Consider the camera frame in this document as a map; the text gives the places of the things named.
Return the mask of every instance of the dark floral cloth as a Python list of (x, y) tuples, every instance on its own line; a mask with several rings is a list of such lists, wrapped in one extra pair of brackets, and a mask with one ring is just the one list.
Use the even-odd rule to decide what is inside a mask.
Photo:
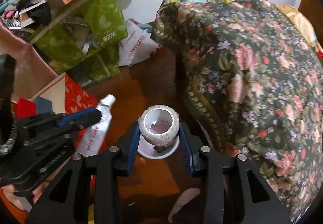
[(323, 70), (298, 29), (267, 0), (165, 1), (152, 37), (182, 53), (212, 146), (254, 161), (296, 222), (323, 179)]

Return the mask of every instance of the silver rivet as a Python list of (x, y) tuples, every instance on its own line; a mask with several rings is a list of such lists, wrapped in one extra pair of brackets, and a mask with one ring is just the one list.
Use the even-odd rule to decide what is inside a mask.
[(246, 161), (247, 156), (245, 154), (238, 154), (238, 159), (241, 160), (241, 161)]
[(204, 153), (209, 153), (211, 151), (211, 148), (208, 146), (202, 146), (201, 147), (202, 152)]
[(111, 146), (110, 148), (109, 148), (109, 151), (110, 152), (117, 152), (119, 150), (119, 148), (117, 147), (117, 146)]
[(73, 160), (74, 161), (78, 161), (78, 160), (80, 160), (82, 158), (82, 155), (81, 154), (75, 154), (74, 156), (73, 156)]

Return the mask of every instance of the white cap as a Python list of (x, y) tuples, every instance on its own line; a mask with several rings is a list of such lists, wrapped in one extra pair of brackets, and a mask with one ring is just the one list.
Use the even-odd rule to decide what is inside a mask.
[(107, 95), (106, 97), (101, 99), (101, 102), (104, 105), (108, 105), (110, 107), (114, 104), (115, 101), (116, 101), (116, 98), (113, 95)]

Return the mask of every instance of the roll of beige tape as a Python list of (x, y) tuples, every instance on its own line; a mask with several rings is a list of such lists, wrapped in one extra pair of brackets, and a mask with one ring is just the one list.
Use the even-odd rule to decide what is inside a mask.
[(138, 120), (145, 140), (155, 146), (167, 146), (178, 135), (180, 127), (176, 111), (165, 105), (155, 105), (143, 112)]

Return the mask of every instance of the white bowl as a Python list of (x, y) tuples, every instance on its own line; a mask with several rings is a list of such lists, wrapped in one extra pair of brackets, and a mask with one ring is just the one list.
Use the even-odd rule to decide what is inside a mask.
[(172, 144), (170, 144), (164, 151), (158, 153), (157, 150), (154, 149), (154, 145), (148, 143), (145, 138), (140, 135), (140, 141), (138, 146), (138, 152), (143, 155), (144, 157), (150, 158), (150, 159), (163, 159), (175, 152), (175, 150), (178, 148), (178, 145), (180, 143), (180, 139), (177, 136)]

